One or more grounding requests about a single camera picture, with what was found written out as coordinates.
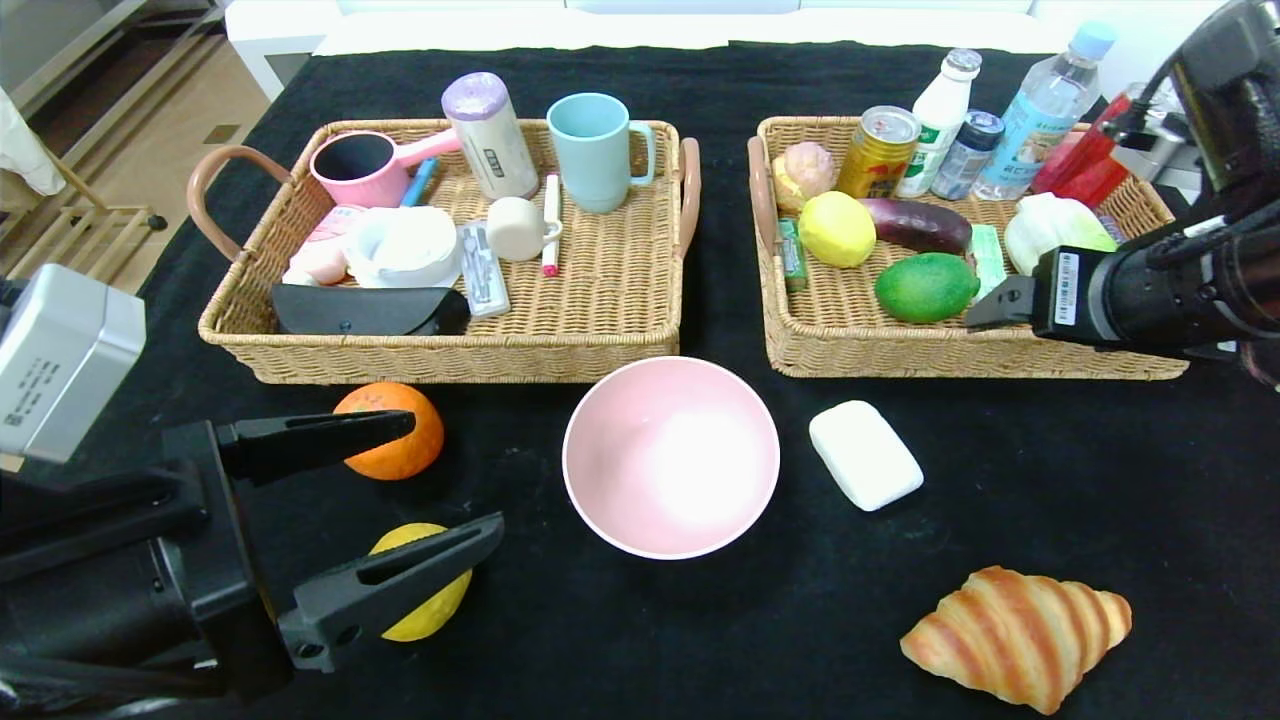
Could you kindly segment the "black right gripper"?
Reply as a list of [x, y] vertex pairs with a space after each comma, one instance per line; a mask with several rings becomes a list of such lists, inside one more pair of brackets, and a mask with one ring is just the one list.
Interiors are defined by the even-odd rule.
[[1042, 340], [1146, 355], [1211, 355], [1196, 336], [1175, 275], [1148, 268], [1147, 251], [1101, 252], [1062, 246], [1034, 277], [1007, 275], [964, 314], [968, 329], [1027, 324]]

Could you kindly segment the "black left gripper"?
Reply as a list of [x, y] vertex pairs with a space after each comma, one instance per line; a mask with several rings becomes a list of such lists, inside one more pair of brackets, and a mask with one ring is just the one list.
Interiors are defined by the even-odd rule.
[[292, 666], [334, 673], [488, 559], [490, 512], [323, 571], [276, 621], [259, 587], [232, 477], [265, 486], [408, 436], [404, 410], [200, 421], [157, 460], [77, 484], [5, 477], [3, 703], [129, 706], [255, 698]]

